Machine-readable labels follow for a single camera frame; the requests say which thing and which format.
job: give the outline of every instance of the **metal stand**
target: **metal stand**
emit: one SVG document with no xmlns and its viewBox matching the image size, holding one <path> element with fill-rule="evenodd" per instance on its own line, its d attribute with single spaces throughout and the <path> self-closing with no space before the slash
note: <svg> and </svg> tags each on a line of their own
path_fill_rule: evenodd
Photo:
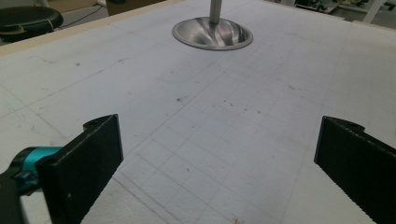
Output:
<svg viewBox="0 0 396 224">
<path fill-rule="evenodd" d="M 172 34 L 180 42 L 198 49 L 241 49 L 250 44 L 253 34 L 233 21 L 221 19 L 220 12 L 221 0 L 212 0 L 210 17 L 182 21 Z"/>
</svg>

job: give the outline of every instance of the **stool seat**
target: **stool seat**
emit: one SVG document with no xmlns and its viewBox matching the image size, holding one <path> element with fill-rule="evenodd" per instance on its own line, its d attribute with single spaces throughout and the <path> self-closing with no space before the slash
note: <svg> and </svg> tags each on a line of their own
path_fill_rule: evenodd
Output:
<svg viewBox="0 0 396 224">
<path fill-rule="evenodd" d="M 7 7 L 0 9 L 0 38 L 15 42 L 44 35 L 64 22 L 61 13 L 50 7 Z"/>
</svg>

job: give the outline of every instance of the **white table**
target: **white table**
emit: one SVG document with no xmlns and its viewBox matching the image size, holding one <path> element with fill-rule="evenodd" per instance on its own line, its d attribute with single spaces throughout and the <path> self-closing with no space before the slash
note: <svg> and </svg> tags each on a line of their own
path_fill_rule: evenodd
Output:
<svg viewBox="0 0 396 224">
<path fill-rule="evenodd" d="M 225 0 L 222 17 L 245 25 L 251 45 L 177 42 L 172 27 L 209 2 L 1 47 L 0 170 L 117 113 L 125 160 L 83 223 L 373 223 L 313 159 L 324 115 L 396 147 L 396 33 Z M 49 222 L 40 193 L 23 200 L 31 223 Z"/>
</svg>

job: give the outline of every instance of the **brushed metal surface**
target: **brushed metal surface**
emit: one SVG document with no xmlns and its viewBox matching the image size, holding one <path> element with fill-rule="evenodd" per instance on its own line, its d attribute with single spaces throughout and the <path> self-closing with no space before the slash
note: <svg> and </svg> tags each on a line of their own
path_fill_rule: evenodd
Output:
<svg viewBox="0 0 396 224">
<path fill-rule="evenodd" d="M 253 40 L 247 28 L 224 19 L 215 24 L 208 17 L 182 21 L 173 28 L 172 34 L 180 42 L 198 49 L 241 49 Z"/>
</svg>

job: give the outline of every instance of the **round metal base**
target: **round metal base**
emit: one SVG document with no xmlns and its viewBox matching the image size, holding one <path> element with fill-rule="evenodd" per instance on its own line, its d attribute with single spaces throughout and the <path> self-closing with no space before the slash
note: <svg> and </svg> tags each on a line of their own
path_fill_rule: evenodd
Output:
<svg viewBox="0 0 396 224">
<path fill-rule="evenodd" d="M 218 24 L 208 17 L 178 23 L 172 31 L 180 42 L 198 49 L 241 49 L 253 40 L 253 34 L 233 21 L 220 19 Z"/>
</svg>

